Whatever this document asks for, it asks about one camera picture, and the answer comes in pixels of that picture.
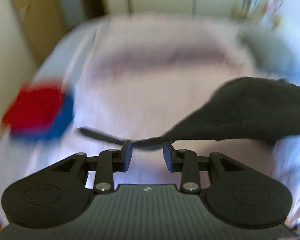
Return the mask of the pink bed quilt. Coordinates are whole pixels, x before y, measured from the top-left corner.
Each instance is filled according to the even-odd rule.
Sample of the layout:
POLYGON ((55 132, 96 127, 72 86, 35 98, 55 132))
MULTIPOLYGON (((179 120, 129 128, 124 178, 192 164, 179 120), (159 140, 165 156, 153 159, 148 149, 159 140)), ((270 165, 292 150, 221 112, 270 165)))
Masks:
POLYGON ((136 15, 91 20, 66 35, 45 60, 30 86, 56 82, 74 95, 74 120, 48 142, 0 141, 0 226, 8 220, 1 206, 13 182, 76 152, 96 155, 108 143, 86 138, 82 126, 121 138, 161 135, 237 77, 287 78, 300 86, 300 46, 287 34, 213 18, 136 15), (209 50, 202 59, 164 63, 160 52, 182 51, 178 38, 141 35, 154 27, 202 27, 209 50))

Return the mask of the blue folded garment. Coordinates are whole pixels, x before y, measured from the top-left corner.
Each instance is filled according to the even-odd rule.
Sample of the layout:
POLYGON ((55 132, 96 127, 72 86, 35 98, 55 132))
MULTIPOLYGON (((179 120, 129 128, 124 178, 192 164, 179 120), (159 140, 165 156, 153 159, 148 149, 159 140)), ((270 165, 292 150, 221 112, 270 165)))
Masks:
POLYGON ((21 141, 51 141, 60 139, 74 119, 74 94, 64 94, 62 107, 55 119, 48 125, 36 125, 27 128, 11 128, 10 137, 21 141))

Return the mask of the black garment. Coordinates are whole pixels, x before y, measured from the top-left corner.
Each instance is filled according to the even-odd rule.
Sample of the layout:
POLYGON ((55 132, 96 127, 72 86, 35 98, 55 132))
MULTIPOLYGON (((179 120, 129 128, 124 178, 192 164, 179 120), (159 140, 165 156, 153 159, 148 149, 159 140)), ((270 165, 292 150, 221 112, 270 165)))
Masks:
POLYGON ((161 136, 133 141, 136 148, 161 148, 178 140, 253 139, 275 143, 300 135, 300 86, 284 80, 241 77, 221 85, 206 102, 199 90, 137 91, 116 105, 108 122, 135 134, 161 136))

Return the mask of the lavender blanket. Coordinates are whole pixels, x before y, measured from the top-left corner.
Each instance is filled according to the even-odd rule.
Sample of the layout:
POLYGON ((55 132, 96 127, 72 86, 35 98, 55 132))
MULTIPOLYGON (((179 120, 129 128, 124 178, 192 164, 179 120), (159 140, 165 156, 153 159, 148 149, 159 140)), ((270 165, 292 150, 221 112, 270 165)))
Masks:
POLYGON ((238 58, 215 40, 126 43, 117 47, 104 47, 93 56, 92 65, 99 72, 114 73, 150 66, 203 62, 235 67, 240 65, 238 58))

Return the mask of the red folded garment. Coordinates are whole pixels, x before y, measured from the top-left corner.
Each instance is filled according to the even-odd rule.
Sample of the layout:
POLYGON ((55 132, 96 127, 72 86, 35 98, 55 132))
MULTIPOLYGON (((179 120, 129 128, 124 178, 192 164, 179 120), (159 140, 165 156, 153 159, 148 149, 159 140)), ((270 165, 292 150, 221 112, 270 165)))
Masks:
POLYGON ((61 80, 25 83, 3 114, 1 126, 17 133, 48 130, 61 110, 64 98, 61 80))

